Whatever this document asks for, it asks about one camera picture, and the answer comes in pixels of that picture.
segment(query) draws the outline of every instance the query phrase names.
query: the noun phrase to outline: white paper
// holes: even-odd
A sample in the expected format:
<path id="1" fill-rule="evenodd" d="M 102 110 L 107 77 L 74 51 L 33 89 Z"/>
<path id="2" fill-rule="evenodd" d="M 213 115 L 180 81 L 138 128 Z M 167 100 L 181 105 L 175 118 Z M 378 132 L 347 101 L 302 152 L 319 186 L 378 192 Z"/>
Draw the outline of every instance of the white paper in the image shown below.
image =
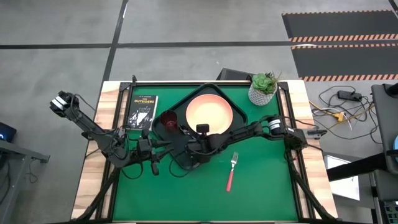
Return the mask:
<path id="1" fill-rule="evenodd" d="M 333 156 L 326 156 L 327 169 L 350 163 Z M 359 200 L 358 176 L 330 182 L 331 192 L 343 197 Z"/>

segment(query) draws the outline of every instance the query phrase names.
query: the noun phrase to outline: potted plant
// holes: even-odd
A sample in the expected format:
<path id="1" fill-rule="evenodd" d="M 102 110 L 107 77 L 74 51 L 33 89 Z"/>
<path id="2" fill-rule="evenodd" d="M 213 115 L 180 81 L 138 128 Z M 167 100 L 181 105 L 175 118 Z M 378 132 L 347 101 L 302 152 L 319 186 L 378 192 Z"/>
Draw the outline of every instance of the potted plant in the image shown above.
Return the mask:
<path id="1" fill-rule="evenodd" d="M 264 106 L 270 102 L 277 89 L 278 78 L 273 72 L 254 75 L 249 89 L 249 99 L 258 106 Z"/>

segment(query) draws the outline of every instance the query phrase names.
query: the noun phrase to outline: red fork handle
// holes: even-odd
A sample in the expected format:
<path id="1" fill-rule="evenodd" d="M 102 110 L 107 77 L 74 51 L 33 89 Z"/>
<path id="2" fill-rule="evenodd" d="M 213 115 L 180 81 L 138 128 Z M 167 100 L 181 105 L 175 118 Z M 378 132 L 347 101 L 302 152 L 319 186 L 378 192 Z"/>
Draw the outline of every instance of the red fork handle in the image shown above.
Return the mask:
<path id="1" fill-rule="evenodd" d="M 226 191 L 230 192 L 231 191 L 231 185 L 232 185 L 232 177 L 234 176 L 234 171 L 231 170 L 229 173 L 229 179 L 228 179 L 228 184 L 226 185 Z"/>

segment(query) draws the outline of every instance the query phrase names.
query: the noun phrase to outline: fork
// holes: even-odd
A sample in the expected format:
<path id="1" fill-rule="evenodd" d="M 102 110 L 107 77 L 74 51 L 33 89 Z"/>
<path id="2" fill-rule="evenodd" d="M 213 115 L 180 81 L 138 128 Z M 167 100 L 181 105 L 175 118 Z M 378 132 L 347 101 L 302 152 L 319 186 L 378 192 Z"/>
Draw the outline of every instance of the fork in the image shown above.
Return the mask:
<path id="1" fill-rule="evenodd" d="M 236 165 L 237 162 L 238 162 L 238 153 L 234 152 L 234 154 L 232 156 L 232 159 L 231 159 L 232 169 L 231 169 L 231 172 L 229 173 L 228 184 L 226 185 L 226 191 L 227 192 L 231 191 L 232 177 L 234 175 L 234 166 Z"/>

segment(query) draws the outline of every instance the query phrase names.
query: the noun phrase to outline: succulent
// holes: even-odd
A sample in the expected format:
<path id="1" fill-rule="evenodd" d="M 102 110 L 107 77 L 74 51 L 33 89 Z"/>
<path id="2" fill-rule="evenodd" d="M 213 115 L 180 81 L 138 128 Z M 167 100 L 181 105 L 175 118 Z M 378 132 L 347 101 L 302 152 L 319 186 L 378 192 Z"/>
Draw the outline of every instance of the succulent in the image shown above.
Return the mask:
<path id="1" fill-rule="evenodd" d="M 264 94 L 273 94 L 276 88 L 278 78 L 275 77 L 273 72 L 259 73 L 254 75 L 252 85 L 255 90 L 260 90 Z"/>

